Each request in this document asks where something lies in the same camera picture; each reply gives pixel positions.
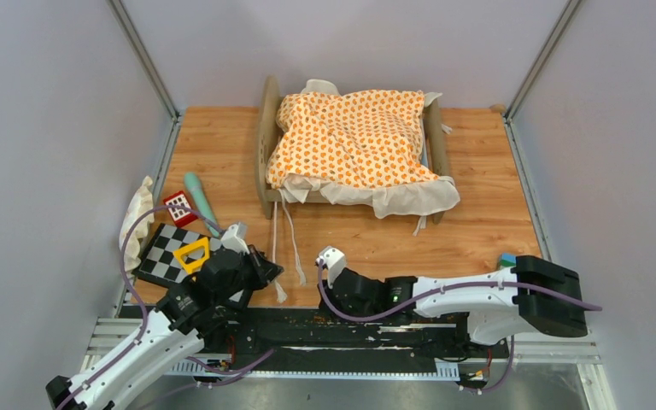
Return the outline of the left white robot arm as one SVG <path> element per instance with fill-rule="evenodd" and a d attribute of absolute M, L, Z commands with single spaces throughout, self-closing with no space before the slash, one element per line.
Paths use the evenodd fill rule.
<path fill-rule="evenodd" d="M 244 240 L 247 227 L 227 228 L 200 269 L 168 289 L 142 323 L 89 369 L 45 387 L 54 409 L 125 409 L 177 362 L 202 349 L 221 351 L 230 313 L 283 268 Z"/>

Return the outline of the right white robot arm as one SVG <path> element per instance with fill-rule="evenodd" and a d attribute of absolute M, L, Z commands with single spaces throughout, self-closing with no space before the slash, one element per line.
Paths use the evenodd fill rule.
<path fill-rule="evenodd" d="M 453 336 L 457 351 L 469 357 L 519 333 L 585 337 L 585 314 L 602 309 L 583 300 L 577 272 L 533 255 L 459 278 L 371 279 L 349 269 L 345 254 L 334 247 L 324 248 L 315 265 L 321 301 L 341 319 L 377 323 L 400 314 L 426 319 L 465 314 L 466 325 Z"/>

